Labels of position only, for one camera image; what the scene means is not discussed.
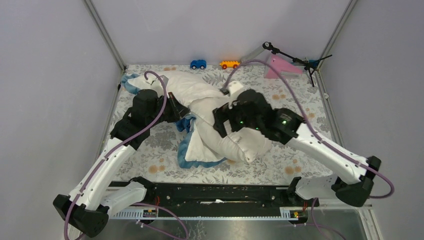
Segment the blue white plush pillowcase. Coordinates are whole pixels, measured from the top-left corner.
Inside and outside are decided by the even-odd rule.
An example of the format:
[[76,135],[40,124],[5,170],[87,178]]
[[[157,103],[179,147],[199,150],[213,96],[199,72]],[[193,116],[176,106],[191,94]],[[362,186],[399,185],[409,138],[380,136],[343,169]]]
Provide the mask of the blue white plush pillowcase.
[[[146,80],[143,76],[136,73],[131,75],[123,75],[121,78],[122,86],[131,94],[136,95],[143,90],[140,87],[143,81]],[[226,161],[226,157],[222,157],[210,150],[201,140],[199,128],[196,124],[200,123],[200,118],[187,111],[182,117],[178,116],[174,121],[176,129],[179,132],[186,131],[187,134],[179,143],[177,149],[178,165],[183,169],[191,167],[212,168]]]

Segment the white pillow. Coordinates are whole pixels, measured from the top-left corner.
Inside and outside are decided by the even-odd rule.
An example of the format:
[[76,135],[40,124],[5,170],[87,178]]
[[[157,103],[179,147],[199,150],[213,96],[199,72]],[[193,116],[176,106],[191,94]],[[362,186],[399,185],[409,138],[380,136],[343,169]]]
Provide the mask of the white pillow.
[[231,132],[228,122],[224,124],[226,137],[222,138],[214,130],[213,110],[228,103],[228,96],[200,75],[184,71],[160,71],[158,75],[166,84],[167,92],[172,92],[180,104],[200,118],[200,123],[196,124],[200,138],[215,154],[227,160],[251,163],[271,149],[271,141],[257,130],[243,128]]

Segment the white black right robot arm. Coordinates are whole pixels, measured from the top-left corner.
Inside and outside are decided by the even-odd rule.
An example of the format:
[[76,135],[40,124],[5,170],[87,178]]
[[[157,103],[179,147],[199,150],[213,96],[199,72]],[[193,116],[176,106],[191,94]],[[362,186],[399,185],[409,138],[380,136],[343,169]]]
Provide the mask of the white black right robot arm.
[[240,93],[232,103],[213,110],[213,128],[221,137],[250,128],[267,139],[306,153],[330,169],[333,174],[307,179],[296,177],[287,191],[287,201],[293,206],[314,198],[335,199],[362,207],[370,198],[374,177],[381,160],[354,154],[308,126],[308,122],[288,108],[272,108],[265,97],[255,90]]

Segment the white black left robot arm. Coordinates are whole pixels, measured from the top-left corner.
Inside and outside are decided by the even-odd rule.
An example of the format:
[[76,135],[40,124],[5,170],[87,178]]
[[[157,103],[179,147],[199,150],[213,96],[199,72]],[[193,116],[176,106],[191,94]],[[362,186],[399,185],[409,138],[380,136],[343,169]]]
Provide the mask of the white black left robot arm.
[[55,197],[53,206],[65,226],[73,226],[93,238],[110,217],[125,208],[139,202],[144,206],[157,203],[157,185],[143,177],[136,177],[108,197],[104,194],[123,163],[150,136],[152,127],[162,122],[175,123],[188,112],[172,92],[159,96],[151,89],[140,90],[132,106],[114,125],[103,152],[86,176],[68,195]]

